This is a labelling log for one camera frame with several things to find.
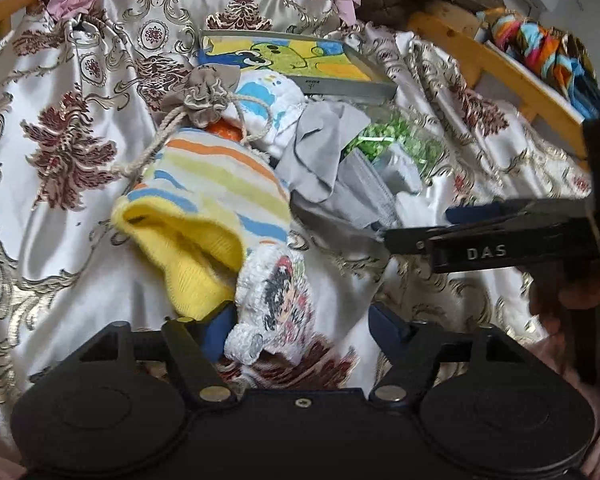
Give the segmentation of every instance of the orange object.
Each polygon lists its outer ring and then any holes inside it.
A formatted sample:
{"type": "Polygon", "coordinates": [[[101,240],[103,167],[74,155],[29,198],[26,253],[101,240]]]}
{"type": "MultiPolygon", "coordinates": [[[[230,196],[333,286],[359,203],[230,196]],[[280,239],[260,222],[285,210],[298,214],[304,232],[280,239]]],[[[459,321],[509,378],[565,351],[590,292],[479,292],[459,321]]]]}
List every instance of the orange object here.
{"type": "Polygon", "coordinates": [[[242,140],[242,131],[237,126],[229,124],[224,119],[220,119],[217,123],[210,124],[205,128],[210,134],[217,135],[227,140],[240,142],[242,140]]]}

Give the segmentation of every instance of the colorful scarf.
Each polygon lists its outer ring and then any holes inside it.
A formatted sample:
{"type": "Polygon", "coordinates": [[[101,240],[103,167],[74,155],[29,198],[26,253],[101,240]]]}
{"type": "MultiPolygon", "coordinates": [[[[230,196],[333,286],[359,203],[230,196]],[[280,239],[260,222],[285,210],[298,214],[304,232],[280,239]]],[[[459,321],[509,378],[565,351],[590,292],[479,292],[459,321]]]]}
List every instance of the colorful scarf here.
{"type": "Polygon", "coordinates": [[[524,63],[577,110],[583,109],[575,95],[574,81],[582,75],[595,81],[596,74],[579,38],[557,28],[544,28],[535,20],[504,8],[478,12],[478,18],[489,25],[500,50],[524,63]]]}

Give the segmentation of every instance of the gray fabric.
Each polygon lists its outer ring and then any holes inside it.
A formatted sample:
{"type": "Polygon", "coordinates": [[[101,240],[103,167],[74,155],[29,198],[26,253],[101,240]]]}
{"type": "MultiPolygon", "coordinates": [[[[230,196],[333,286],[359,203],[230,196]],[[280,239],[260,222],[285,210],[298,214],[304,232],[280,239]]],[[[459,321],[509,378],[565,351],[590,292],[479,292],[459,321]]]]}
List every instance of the gray fabric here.
{"type": "Polygon", "coordinates": [[[400,142],[390,144],[372,165],[392,195],[402,192],[416,194],[422,191],[418,167],[400,142]]]}
{"type": "Polygon", "coordinates": [[[294,193],[292,202],[302,210],[357,232],[372,226],[368,233],[371,236],[375,230],[389,229],[397,222],[393,195],[358,149],[340,163],[333,193],[327,200],[315,204],[294,193]]]}
{"type": "Polygon", "coordinates": [[[218,122],[229,105],[229,92],[240,80],[240,67],[209,63],[194,68],[183,83],[174,86],[160,103],[163,112],[184,106],[192,126],[205,128],[218,122]]]}
{"type": "Polygon", "coordinates": [[[369,123],[369,117],[350,104],[310,103],[298,121],[295,139],[276,167],[276,175],[309,202],[327,200],[336,183],[340,152],[369,123]]]}

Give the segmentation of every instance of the striped knit hat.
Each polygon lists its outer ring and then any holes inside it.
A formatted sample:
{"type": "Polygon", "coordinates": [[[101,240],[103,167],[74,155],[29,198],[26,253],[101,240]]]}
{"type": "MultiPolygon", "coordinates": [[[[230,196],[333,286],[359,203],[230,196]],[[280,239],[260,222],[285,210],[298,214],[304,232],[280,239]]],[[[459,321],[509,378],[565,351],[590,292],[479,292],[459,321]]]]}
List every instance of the striped knit hat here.
{"type": "Polygon", "coordinates": [[[176,311],[201,320],[234,298],[254,248],[286,245],[288,203],[272,169],[249,150],[182,128],[143,182],[117,200],[112,221],[164,271],[176,311]]]}

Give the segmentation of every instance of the cushion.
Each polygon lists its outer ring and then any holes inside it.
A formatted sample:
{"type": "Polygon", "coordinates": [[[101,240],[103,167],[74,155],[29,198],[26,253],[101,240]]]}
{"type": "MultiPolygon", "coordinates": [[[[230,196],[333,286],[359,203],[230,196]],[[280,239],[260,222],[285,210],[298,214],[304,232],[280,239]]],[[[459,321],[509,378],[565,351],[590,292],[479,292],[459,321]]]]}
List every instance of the cushion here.
{"type": "Polygon", "coordinates": [[[190,54],[204,28],[323,36],[340,26],[333,0],[97,0],[93,11],[145,56],[190,54]]]}

